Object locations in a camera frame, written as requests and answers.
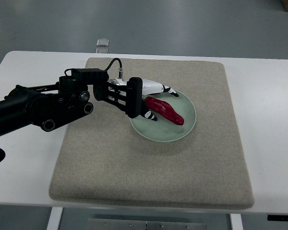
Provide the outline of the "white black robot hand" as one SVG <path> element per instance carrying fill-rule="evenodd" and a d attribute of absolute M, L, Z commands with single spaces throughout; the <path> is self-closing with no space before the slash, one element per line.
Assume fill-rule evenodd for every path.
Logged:
<path fill-rule="evenodd" d="M 179 97 L 179 94 L 169 86 L 166 86 L 164 84 L 152 80 L 143 79 L 142 81 L 143 81 L 142 95 L 144 96 L 160 93 L 168 93 L 175 97 Z M 118 86 L 127 85 L 127 82 L 123 81 L 121 78 L 110 79 L 108 80 L 108 82 L 111 83 L 112 85 L 118 85 Z M 145 101 L 142 101 L 140 116 L 148 120 L 157 121 L 157 117 L 148 108 Z"/>

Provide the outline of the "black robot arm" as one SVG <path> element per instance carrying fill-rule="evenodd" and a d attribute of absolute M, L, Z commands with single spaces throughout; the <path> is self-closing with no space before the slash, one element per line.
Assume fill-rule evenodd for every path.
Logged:
<path fill-rule="evenodd" d="M 121 62 L 119 58 L 114 58 L 105 70 L 70 69 L 70 75 L 61 76 L 52 85 L 16 85 L 0 101 L 0 136 L 28 125 L 50 132 L 91 114 L 94 106 L 89 102 L 90 85 L 97 101 L 105 101 L 128 113 L 128 98 L 132 91 L 141 92 L 137 87 L 142 83 L 112 83 L 108 70 L 115 61 Z"/>

